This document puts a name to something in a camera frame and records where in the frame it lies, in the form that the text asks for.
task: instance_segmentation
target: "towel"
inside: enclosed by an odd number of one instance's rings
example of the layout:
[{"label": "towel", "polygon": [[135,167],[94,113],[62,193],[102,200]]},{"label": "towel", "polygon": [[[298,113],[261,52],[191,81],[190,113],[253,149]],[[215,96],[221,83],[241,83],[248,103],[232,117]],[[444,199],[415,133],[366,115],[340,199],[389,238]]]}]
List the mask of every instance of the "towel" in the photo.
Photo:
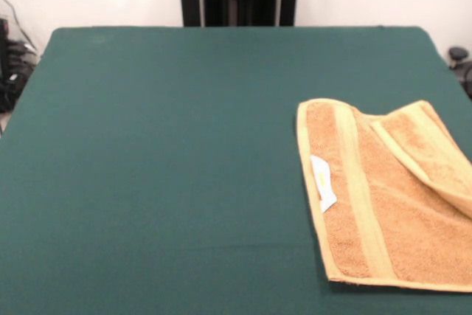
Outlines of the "towel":
[{"label": "towel", "polygon": [[[472,165],[429,103],[373,116],[310,100],[297,139],[329,280],[472,292]],[[312,156],[336,196],[324,212]]]}]

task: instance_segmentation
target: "towel tag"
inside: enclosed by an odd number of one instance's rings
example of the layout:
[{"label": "towel tag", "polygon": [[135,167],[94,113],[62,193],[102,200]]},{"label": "towel tag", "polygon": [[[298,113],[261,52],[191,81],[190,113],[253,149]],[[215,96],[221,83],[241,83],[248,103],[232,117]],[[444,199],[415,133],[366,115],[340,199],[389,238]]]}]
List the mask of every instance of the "towel tag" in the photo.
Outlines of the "towel tag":
[{"label": "towel tag", "polygon": [[319,205],[322,209],[322,213],[324,213],[338,200],[331,187],[330,166],[325,160],[314,155],[311,156],[311,164],[321,199]]}]

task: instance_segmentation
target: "table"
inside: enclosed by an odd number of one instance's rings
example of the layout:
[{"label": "table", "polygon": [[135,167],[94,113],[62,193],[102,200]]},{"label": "table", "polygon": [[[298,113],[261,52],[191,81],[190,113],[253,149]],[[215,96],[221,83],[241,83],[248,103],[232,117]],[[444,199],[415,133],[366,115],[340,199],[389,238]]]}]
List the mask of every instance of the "table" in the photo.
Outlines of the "table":
[{"label": "table", "polygon": [[467,294],[329,283],[299,102],[472,105],[419,28],[57,30],[0,143],[3,314],[463,314]]}]

